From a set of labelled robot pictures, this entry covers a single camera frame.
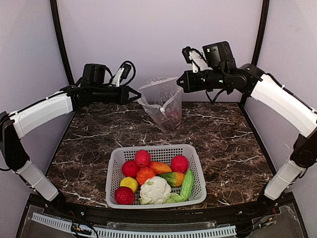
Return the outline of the clear zip top bag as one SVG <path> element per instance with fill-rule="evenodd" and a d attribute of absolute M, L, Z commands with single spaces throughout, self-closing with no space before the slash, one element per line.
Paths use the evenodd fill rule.
<path fill-rule="evenodd" d="M 165 132 L 176 133 L 176 130 L 164 130 L 162 122 L 170 111 L 182 113 L 183 90 L 177 85 L 177 77 L 155 78 L 142 85 L 138 92 L 142 94 L 137 102 L 150 118 Z"/>

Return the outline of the red chili pepper toy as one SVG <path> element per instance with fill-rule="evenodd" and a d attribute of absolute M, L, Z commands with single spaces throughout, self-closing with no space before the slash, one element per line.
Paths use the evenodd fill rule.
<path fill-rule="evenodd" d="M 167 115 L 168 118 L 174 123 L 180 122 L 182 119 L 182 113 L 178 111 L 170 111 Z"/>

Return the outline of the red wrinkled fruit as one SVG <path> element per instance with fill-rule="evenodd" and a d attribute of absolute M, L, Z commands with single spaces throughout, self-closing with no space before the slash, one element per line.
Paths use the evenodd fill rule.
<path fill-rule="evenodd" d="M 125 186 L 121 186 L 115 191 L 114 198 L 120 205 L 132 205 L 135 199 L 133 190 Z"/>
<path fill-rule="evenodd" d="M 188 170 L 189 162 L 185 156 L 178 155 L 171 160 L 173 172 L 185 173 Z"/>
<path fill-rule="evenodd" d="M 139 150 L 135 154 L 135 163 L 140 168 L 147 167 L 151 162 L 151 156 L 150 154 L 145 150 Z"/>

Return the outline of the orange pumpkin toy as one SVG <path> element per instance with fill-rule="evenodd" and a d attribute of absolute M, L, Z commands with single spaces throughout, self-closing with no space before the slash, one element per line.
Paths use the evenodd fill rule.
<path fill-rule="evenodd" d="M 143 185 L 146 180 L 151 179 L 156 176 L 154 169 L 149 167 L 140 168 L 136 175 L 136 180 L 139 185 Z"/>

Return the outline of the yellow lemon toy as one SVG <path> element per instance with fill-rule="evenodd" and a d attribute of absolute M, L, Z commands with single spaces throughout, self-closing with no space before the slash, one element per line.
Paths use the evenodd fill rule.
<path fill-rule="evenodd" d="M 134 179 L 133 177 L 123 178 L 120 182 L 120 186 L 128 187 L 128 188 L 132 189 L 133 193 L 136 193 L 138 191 L 138 188 L 139 188 L 139 184 L 138 184 L 137 180 Z"/>

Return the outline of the white cauliflower toy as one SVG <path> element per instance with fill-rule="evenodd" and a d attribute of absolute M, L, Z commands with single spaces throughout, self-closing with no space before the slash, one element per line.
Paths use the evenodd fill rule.
<path fill-rule="evenodd" d="M 171 191 L 171 186 L 161 177 L 147 179 L 141 186 L 139 202 L 142 205 L 183 202 L 184 199 Z"/>

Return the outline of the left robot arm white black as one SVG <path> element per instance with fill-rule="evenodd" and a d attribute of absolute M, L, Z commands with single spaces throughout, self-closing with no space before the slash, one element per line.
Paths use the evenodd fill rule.
<path fill-rule="evenodd" d="M 110 74 L 107 83 L 104 82 L 106 73 Z M 115 74 L 106 65 L 89 63 L 74 84 L 20 110 L 2 112 L 0 152 L 7 166 L 2 171 L 13 171 L 48 202 L 62 199 L 62 192 L 31 161 L 21 143 L 22 138 L 83 107 L 96 103 L 127 105 L 141 98 L 141 93 L 129 86 L 135 76 L 136 67 L 129 60 L 124 61 Z"/>

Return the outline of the white perforated plastic basket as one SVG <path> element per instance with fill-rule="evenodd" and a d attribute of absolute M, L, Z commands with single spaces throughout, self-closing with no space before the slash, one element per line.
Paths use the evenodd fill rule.
<path fill-rule="evenodd" d="M 135 160 L 135 154 L 139 150 L 147 151 L 151 156 L 151 161 L 162 162 L 171 167 L 171 160 L 178 155 L 185 156 L 189 162 L 188 169 L 194 174 L 194 185 L 192 194 L 187 201 L 169 204 L 152 204 L 142 205 L 139 202 L 139 192 L 134 193 L 134 203 L 132 205 L 120 205 L 114 198 L 115 191 L 120 187 L 120 182 L 125 176 L 122 173 L 122 166 L 126 161 Z M 180 195 L 181 187 L 171 187 L 173 193 Z M 143 147 L 122 147 L 113 150 L 108 164 L 106 178 L 106 202 L 112 208 L 117 209 L 158 209 L 176 206 L 186 206 L 201 203 L 207 196 L 206 183 L 196 149 L 188 144 L 179 145 L 160 145 L 160 146 L 143 146 Z"/>

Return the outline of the red tomato fruit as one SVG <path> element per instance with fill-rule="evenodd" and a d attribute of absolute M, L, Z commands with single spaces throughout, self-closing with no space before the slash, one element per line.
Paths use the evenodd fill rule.
<path fill-rule="evenodd" d="M 125 177 L 135 178 L 137 176 L 137 172 L 139 171 L 139 167 L 137 166 L 134 160 L 126 161 L 121 170 Z"/>

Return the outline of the green orange mango toy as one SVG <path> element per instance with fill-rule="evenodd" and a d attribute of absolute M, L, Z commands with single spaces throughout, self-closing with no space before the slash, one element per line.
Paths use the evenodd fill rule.
<path fill-rule="evenodd" d="M 171 187 L 180 187 L 183 183 L 185 174 L 179 172 L 169 172 L 159 175 L 165 179 Z"/>

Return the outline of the red wrinkled fruit front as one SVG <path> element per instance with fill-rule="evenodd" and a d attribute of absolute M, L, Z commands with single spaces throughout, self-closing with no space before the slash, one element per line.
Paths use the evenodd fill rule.
<path fill-rule="evenodd" d="M 114 198 L 120 205 L 132 205 L 135 199 L 133 190 L 125 186 L 121 186 L 115 191 Z"/>

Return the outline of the green bitter gourd toy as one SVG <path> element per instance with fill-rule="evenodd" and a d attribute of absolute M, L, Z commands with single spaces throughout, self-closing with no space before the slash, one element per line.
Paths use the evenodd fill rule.
<path fill-rule="evenodd" d="M 181 192 L 180 192 L 180 196 L 182 198 L 183 201 L 187 201 L 189 199 L 189 197 L 192 194 L 192 189 L 193 189 L 193 185 L 194 185 L 194 174 L 193 172 L 188 169 L 183 183 L 182 183 L 182 187 L 181 187 Z"/>

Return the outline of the right black frame post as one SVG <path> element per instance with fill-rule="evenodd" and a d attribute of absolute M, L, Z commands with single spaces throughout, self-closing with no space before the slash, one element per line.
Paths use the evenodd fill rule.
<path fill-rule="evenodd" d="M 260 58 L 260 52 L 264 40 L 264 33 L 265 33 L 265 27 L 268 17 L 268 10 L 269 10 L 269 2 L 270 0 L 263 0 L 262 1 L 262 9 L 261 9 L 261 15 L 260 15 L 260 21 L 259 21 L 259 27 L 258 27 L 258 33 L 257 38 L 255 42 L 254 52 L 251 64 L 257 66 L 259 58 Z"/>

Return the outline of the black frame post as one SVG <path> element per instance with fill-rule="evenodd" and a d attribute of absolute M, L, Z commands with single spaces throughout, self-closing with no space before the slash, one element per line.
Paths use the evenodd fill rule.
<path fill-rule="evenodd" d="M 50 8 L 51 8 L 53 26 L 54 26 L 55 36 L 56 36 L 57 45 L 59 49 L 59 54 L 62 60 L 65 75 L 69 85 L 73 85 L 74 79 L 73 79 L 73 75 L 72 75 L 72 71 L 71 71 L 71 67 L 70 67 L 70 63 L 69 63 L 69 59 L 68 59 L 68 55 L 67 55 L 67 51 L 65 47 L 57 0 L 50 0 Z"/>
<path fill-rule="evenodd" d="M 265 27 L 268 17 L 268 10 L 269 10 L 269 2 L 270 0 L 263 0 L 262 1 L 262 9 L 261 9 L 261 15 L 260 15 L 260 21 L 259 21 L 259 27 L 258 27 L 258 33 L 257 38 L 255 42 L 254 52 L 251 64 L 257 66 L 259 58 L 260 58 L 260 52 L 264 40 L 264 33 L 265 33 Z"/>

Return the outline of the left black frame post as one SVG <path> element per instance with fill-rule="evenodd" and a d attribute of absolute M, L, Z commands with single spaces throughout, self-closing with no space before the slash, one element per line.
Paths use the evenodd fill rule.
<path fill-rule="evenodd" d="M 55 36 L 56 36 L 57 45 L 59 49 L 59 54 L 62 60 L 65 75 L 69 85 L 73 85 L 74 79 L 73 79 L 73 75 L 72 75 L 72 71 L 71 71 L 71 67 L 70 67 L 70 63 L 69 63 L 69 59 L 68 59 L 68 55 L 67 55 L 67 51 L 65 47 L 57 0 L 50 0 L 50 8 L 51 8 L 53 26 L 54 26 Z"/>

